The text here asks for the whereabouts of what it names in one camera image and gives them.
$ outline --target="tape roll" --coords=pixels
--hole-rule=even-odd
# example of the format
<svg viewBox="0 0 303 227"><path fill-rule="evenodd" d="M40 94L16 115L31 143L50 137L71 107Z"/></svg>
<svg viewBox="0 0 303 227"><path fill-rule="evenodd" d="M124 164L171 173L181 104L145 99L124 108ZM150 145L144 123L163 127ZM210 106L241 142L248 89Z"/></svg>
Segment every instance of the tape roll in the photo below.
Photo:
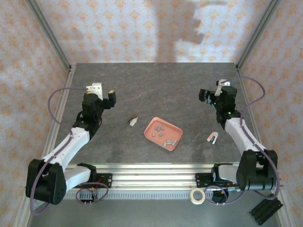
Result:
<svg viewBox="0 0 303 227"><path fill-rule="evenodd" d="M195 192L200 192L202 194L202 199L201 200L196 200L194 198L194 193ZM202 204L205 201L205 193L201 188L194 188L193 190L191 190L190 195L189 195L190 201L195 204L195 205L199 205Z"/></svg>

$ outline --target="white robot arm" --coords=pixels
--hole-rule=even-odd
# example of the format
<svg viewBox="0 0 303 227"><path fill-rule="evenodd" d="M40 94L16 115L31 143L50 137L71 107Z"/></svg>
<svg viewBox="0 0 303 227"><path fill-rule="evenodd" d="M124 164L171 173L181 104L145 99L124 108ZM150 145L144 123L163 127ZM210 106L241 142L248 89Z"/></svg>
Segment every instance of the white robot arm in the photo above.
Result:
<svg viewBox="0 0 303 227"><path fill-rule="evenodd" d="M257 141L245 124L241 114L235 110L237 89L224 79L217 81L217 91L201 89L199 100L215 107L217 122L232 137L240 153L238 165L219 164L214 171L216 179L236 183L245 190L272 190L276 187L276 174L262 149L277 166L277 155Z"/></svg>
<svg viewBox="0 0 303 227"><path fill-rule="evenodd" d="M26 196L30 197L31 190L38 172L50 158L43 175L39 177L35 189L34 199L51 204L58 204L65 193L73 187L85 183L94 182L97 171L92 165L80 163L74 169L66 170L67 165L77 152L87 144L95 135L102 124L102 113L105 109L114 107L116 94L108 93L108 99L103 99L102 85L93 83L87 87L82 102L82 111L78 114L76 122L68 135L51 153L41 160L33 159L28 166Z"/></svg>

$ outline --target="black mounting plate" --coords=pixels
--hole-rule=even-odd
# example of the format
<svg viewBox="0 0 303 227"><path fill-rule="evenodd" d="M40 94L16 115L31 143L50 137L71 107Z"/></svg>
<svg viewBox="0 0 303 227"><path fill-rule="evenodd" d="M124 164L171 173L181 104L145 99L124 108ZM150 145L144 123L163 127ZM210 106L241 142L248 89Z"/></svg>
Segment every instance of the black mounting plate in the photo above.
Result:
<svg viewBox="0 0 303 227"><path fill-rule="evenodd" d="M105 184L108 188L112 187L113 174L97 174L96 182ZM96 184L84 184L77 185L75 188L96 188Z"/></svg>
<svg viewBox="0 0 303 227"><path fill-rule="evenodd" d="M206 188L215 185L221 188L237 187L237 184L231 181L215 179L213 173L197 173L195 175L197 188Z"/></svg>
<svg viewBox="0 0 303 227"><path fill-rule="evenodd" d="M254 209L252 209L250 215L255 219L257 224L261 226L271 216L273 216L282 206L283 204L277 198L275 198L274 200L264 199Z"/></svg>

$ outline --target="wall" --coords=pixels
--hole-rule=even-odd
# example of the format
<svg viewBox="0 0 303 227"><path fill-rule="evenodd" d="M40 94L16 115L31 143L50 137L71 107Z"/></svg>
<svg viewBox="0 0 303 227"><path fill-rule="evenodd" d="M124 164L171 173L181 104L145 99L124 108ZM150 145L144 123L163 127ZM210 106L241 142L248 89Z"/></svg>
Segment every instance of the wall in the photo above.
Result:
<svg viewBox="0 0 303 227"><path fill-rule="evenodd" d="M267 148L278 153L278 169L297 226L303 226L303 4L281 1L241 71L261 82L267 95L252 109ZM261 95L245 82L249 99Z"/></svg>
<svg viewBox="0 0 303 227"><path fill-rule="evenodd" d="M27 166L44 148L47 99L66 71L25 0L2 0L0 25L0 226L9 227L25 194Z"/></svg>
<svg viewBox="0 0 303 227"><path fill-rule="evenodd" d="M237 62L270 0L37 0L71 64Z"/></svg>

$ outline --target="white clip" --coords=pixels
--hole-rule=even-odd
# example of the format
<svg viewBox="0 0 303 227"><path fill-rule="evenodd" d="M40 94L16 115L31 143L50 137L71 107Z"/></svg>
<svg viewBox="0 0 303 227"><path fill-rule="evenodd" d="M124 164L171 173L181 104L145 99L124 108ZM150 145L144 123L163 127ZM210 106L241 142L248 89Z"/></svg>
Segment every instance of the white clip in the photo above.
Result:
<svg viewBox="0 0 303 227"><path fill-rule="evenodd" d="M128 120L128 123L130 124L130 126L134 126L134 124L136 124L136 122L138 121L138 116L135 115L133 116L131 119Z"/></svg>
<svg viewBox="0 0 303 227"><path fill-rule="evenodd" d="M93 83L92 86L86 86L86 90L88 93L96 94L99 97L99 99L103 100L101 83Z"/></svg>
<svg viewBox="0 0 303 227"><path fill-rule="evenodd" d="M219 96L219 95L220 95L220 93L221 93L221 88L222 88L223 86L230 86L230 85L231 85L231 83L230 83L229 81L228 81L228 82L224 82L224 81L226 81L226 80L225 80L225 79L219 80L218 88L217 88L216 93L214 94L214 96Z"/></svg>
<svg viewBox="0 0 303 227"><path fill-rule="evenodd" d="M213 144L216 143L216 140L218 138L218 135L219 133L217 133L216 131L213 131L209 137L207 138L207 141L210 142L210 141L213 141Z"/></svg>

